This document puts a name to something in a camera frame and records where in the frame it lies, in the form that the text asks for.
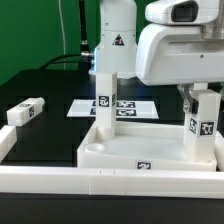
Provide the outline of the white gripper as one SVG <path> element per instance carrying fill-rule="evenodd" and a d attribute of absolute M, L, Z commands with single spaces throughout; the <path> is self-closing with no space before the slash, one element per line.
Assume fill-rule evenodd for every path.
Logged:
<path fill-rule="evenodd" d="M 196 114 L 190 83 L 224 81 L 224 0 L 156 0 L 145 17 L 137 77 L 146 85 L 178 84 L 183 111 Z"/>

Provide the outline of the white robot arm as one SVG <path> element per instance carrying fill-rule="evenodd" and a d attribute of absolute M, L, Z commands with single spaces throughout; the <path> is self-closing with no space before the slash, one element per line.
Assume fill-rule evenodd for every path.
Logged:
<path fill-rule="evenodd" d="M 156 0 L 136 33 L 134 0 L 100 0 L 101 38 L 92 75 L 146 85 L 224 82 L 224 0 Z"/>

